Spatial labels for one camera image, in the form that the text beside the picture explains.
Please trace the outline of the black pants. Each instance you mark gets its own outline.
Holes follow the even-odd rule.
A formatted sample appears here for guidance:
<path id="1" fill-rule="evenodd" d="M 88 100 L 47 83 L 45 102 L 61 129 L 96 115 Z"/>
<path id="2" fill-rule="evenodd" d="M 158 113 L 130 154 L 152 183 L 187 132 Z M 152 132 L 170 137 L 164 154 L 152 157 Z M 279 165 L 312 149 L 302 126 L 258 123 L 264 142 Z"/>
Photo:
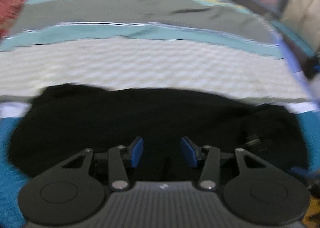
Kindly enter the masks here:
<path id="1" fill-rule="evenodd" d="M 277 168 L 308 167 L 296 116 L 278 105 L 251 105 L 175 89 L 109 91 L 85 85 L 50 86 L 12 133 L 9 161 L 35 177 L 86 148 L 96 152 L 144 140 L 142 181 L 188 180 L 180 140 L 232 153 L 243 148 Z"/>

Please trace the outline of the blue checkered bedsheet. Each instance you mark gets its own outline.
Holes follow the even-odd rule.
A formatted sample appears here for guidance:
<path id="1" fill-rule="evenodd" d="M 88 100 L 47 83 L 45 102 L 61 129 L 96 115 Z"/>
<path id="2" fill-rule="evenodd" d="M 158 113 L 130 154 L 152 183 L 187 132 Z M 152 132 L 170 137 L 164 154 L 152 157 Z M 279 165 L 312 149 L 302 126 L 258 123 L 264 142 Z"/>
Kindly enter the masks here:
<path id="1" fill-rule="evenodd" d="M 311 102 L 289 103 L 285 107 L 296 114 L 309 159 L 309 171 L 319 169 L 319 110 Z M 29 110 L 23 102 L 1 103 L 1 227 L 22 227 L 24 218 L 17 205 L 17 196 L 28 178 L 8 160 L 9 139 L 20 119 Z"/>

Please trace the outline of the grey teal striped blanket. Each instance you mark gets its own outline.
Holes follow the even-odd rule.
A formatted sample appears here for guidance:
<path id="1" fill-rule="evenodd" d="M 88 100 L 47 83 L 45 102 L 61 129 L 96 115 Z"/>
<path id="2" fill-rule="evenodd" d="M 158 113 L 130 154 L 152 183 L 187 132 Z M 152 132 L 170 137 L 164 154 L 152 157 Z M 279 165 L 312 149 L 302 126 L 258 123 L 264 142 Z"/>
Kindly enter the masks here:
<path id="1" fill-rule="evenodd" d="M 314 99 L 281 35 L 225 0 L 1 0 L 1 95 L 50 85 Z"/>

